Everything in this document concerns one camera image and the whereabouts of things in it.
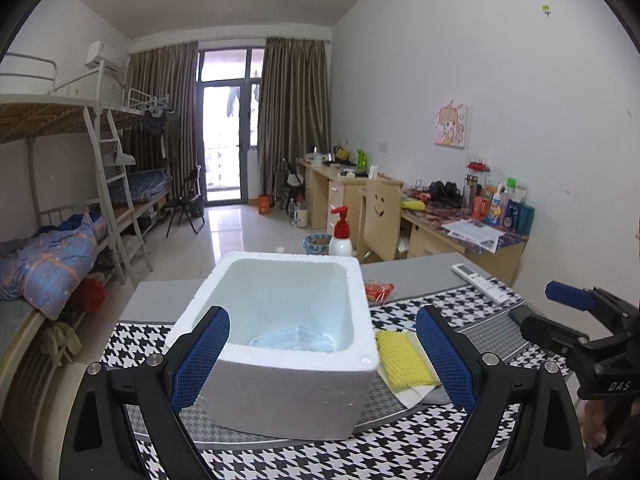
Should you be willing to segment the person's right hand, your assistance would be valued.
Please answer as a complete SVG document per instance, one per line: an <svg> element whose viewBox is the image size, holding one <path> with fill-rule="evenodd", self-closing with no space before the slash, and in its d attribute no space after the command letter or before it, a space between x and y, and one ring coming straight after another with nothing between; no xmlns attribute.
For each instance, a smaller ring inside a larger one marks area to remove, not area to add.
<svg viewBox="0 0 640 480"><path fill-rule="evenodd" d="M605 427L606 409L603 401L589 400L584 406L582 418L582 436L588 448L602 445L608 432Z"/></svg>

